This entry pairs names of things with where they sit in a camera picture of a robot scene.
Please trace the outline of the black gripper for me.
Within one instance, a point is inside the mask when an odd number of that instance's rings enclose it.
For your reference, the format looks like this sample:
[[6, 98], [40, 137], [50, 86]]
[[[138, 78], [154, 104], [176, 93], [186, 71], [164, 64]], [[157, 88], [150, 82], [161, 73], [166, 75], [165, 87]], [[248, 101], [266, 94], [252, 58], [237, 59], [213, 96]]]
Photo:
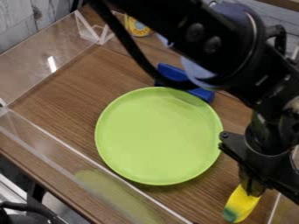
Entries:
[[258, 153], [244, 136], [226, 131], [218, 134], [218, 140], [218, 149], [237, 162], [238, 183], [246, 196], [257, 198], [266, 189], [274, 189], [299, 205], [299, 170], [291, 151]]

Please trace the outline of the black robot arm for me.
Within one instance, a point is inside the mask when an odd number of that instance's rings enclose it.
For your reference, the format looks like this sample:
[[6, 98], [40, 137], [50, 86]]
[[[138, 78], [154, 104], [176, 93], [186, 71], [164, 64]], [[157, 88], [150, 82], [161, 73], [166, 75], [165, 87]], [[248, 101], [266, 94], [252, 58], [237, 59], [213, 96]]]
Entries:
[[224, 90], [250, 108], [244, 134], [221, 132], [218, 147], [238, 164], [241, 188], [276, 189], [299, 205], [299, 68], [285, 56], [285, 29], [264, 26], [240, 3], [202, 0], [108, 0], [152, 28], [182, 59], [186, 81], [172, 88]]

